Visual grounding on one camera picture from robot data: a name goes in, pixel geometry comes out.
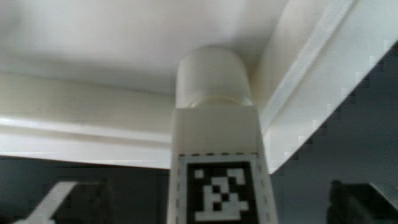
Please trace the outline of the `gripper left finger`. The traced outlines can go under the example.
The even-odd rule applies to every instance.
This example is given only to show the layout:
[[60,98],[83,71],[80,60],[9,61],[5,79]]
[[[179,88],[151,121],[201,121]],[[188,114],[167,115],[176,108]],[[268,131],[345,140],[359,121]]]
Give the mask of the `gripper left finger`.
[[12,224],[114,224],[107,184],[60,181],[28,216]]

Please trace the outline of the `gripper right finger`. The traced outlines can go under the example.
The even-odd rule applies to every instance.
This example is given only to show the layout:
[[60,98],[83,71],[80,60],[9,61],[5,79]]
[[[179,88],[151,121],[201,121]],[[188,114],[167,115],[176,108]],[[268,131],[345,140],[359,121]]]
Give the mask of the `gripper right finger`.
[[398,224],[398,186],[334,180],[327,224]]

